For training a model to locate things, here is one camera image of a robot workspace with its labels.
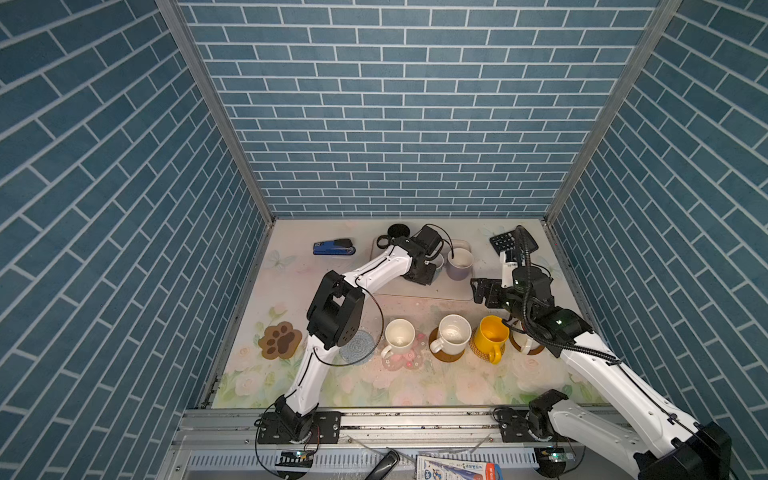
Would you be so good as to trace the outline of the black mug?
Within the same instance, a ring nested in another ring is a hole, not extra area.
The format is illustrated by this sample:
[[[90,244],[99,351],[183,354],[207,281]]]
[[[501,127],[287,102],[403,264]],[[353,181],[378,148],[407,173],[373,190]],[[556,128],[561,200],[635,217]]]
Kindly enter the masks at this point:
[[[410,236],[410,228],[406,224],[397,223],[392,224],[387,229],[387,232],[380,235],[376,239],[376,246],[379,249],[386,249],[392,245],[399,238],[408,238]]]

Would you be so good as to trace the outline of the lavender mug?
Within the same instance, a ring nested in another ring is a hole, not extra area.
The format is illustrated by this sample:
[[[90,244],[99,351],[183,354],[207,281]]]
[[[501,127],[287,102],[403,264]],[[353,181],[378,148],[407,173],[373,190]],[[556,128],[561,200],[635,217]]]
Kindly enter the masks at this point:
[[[474,264],[474,255],[470,244],[465,240],[456,240],[444,252],[445,270],[450,279],[461,281],[470,276]]]

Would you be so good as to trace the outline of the beige serving tray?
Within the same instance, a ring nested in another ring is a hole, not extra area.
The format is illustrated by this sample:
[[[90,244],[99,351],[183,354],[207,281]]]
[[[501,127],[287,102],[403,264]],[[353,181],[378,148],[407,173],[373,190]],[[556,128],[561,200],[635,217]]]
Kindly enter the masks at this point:
[[[444,255],[446,249],[447,247],[443,247],[441,254]],[[458,301],[471,301],[473,298],[469,279],[461,281],[450,279],[445,270],[445,264],[442,269],[436,270],[431,285],[419,285],[399,276],[380,285],[374,294]]]

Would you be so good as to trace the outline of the yellow mug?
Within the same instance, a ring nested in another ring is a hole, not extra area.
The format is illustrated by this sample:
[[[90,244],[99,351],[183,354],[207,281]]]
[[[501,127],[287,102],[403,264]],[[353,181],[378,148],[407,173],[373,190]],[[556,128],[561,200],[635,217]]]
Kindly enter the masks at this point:
[[[499,316],[484,317],[475,329],[475,342],[479,349],[489,357],[489,363],[499,364],[509,339],[509,328]]]

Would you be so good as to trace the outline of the cork woven coaster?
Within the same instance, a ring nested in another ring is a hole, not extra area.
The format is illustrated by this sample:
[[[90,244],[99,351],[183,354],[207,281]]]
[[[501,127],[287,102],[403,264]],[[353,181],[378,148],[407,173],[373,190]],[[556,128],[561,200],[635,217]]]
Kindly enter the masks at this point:
[[[475,334],[472,334],[469,340],[469,348],[473,352],[473,354],[478,357],[480,360],[489,363],[489,357],[486,353],[482,352],[479,347],[476,345],[475,342]]]

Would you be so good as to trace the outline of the white mug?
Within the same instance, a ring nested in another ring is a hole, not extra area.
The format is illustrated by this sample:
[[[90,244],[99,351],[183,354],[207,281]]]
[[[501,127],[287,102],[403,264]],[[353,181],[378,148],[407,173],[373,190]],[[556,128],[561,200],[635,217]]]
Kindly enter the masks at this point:
[[[472,327],[468,320],[458,314],[445,316],[437,327],[437,335],[430,341],[433,354],[461,355],[471,338]]]
[[[386,346],[381,352],[382,359],[388,359],[393,355],[408,353],[415,341],[416,331],[414,325],[406,319],[394,319],[389,322],[384,330]]]

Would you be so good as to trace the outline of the pink flower coaster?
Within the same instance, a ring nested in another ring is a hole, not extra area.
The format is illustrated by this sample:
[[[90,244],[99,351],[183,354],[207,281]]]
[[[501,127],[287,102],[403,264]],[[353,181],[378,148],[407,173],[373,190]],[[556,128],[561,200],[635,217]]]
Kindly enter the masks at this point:
[[[426,343],[419,341],[415,342],[406,353],[395,354],[389,352],[381,358],[382,366],[388,371],[398,371],[401,369],[418,370],[424,364],[423,350],[425,347]]]

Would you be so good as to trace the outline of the grey blue woven coaster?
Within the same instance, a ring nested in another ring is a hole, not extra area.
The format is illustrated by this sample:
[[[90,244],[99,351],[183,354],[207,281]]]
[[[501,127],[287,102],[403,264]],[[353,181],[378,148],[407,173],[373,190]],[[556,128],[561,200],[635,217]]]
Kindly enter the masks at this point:
[[[374,337],[366,331],[359,330],[354,337],[340,349],[342,364],[356,365],[370,360],[376,350]]]

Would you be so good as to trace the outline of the paw print coaster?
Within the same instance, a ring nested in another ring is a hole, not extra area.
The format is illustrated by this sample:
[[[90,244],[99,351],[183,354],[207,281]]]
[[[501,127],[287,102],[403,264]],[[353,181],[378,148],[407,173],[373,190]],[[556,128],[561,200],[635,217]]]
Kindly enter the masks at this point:
[[[267,327],[257,345],[267,360],[288,360],[294,356],[302,339],[302,332],[290,322],[280,322]]]

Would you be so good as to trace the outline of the light blue patterned mug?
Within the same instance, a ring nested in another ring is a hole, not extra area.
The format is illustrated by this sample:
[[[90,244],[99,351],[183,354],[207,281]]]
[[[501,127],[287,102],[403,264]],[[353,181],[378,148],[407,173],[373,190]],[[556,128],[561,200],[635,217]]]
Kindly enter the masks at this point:
[[[445,257],[443,254],[439,254],[435,259],[431,261],[432,264],[435,265],[437,270],[440,270],[444,267],[445,264]]]

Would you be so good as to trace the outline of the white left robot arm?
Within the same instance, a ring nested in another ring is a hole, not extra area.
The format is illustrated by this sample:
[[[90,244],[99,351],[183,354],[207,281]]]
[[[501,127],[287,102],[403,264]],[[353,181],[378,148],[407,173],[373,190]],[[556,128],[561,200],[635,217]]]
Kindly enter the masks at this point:
[[[340,368],[333,359],[356,335],[366,299],[390,281],[402,277],[418,285],[432,283],[437,258],[443,247],[450,251],[450,235],[433,224],[422,226],[413,236],[393,236],[383,252],[361,267],[326,273],[307,311],[308,340],[297,375],[288,391],[270,405],[279,431],[292,442],[312,436],[315,412],[328,371]]]

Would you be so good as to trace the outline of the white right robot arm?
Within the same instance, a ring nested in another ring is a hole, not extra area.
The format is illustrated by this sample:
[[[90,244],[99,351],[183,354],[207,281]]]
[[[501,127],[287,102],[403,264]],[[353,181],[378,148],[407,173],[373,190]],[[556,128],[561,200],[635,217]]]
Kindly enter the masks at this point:
[[[717,423],[703,424],[634,373],[576,312],[554,302],[549,277],[518,267],[505,285],[473,278],[473,299],[510,315],[523,333],[587,380],[628,422],[623,428],[550,389],[529,403],[527,423],[541,441],[572,439],[636,479],[730,479],[732,440]]]

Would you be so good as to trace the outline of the black calculator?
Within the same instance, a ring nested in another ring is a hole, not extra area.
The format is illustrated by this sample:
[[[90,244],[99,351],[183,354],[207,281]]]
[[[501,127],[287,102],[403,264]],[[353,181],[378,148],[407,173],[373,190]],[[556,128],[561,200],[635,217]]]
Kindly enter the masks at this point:
[[[490,245],[497,254],[508,250],[515,250],[517,248],[518,240],[522,242],[521,248],[527,250],[529,253],[533,253],[539,249],[538,243],[522,225],[518,225],[511,231],[489,238]]]

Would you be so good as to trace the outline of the blue black stapler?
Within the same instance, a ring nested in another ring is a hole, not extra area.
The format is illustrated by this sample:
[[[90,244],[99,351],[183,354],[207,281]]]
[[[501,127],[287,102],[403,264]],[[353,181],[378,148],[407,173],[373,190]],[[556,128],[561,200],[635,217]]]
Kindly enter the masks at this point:
[[[317,256],[352,256],[356,253],[356,247],[350,238],[339,238],[315,242],[312,253]]]

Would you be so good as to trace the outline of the printed paper package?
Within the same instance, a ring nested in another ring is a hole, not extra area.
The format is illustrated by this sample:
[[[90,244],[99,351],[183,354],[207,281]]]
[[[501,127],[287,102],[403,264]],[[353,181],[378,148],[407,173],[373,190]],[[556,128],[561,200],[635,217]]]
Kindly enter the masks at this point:
[[[502,480],[497,464],[419,456],[416,463],[418,480]]]

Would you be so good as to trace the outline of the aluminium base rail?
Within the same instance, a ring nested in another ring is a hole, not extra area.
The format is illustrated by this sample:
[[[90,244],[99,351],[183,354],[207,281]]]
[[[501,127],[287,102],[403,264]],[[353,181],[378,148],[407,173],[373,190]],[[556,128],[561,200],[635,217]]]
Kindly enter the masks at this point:
[[[523,409],[382,407],[321,409],[320,441],[291,443],[276,426],[260,431],[255,409],[186,411],[160,479],[362,479],[388,451],[391,479],[413,479],[419,456],[487,461],[506,479],[536,479],[549,447],[565,451],[567,479],[624,479],[648,446],[611,407],[567,403],[554,411],[557,438],[531,436]]]

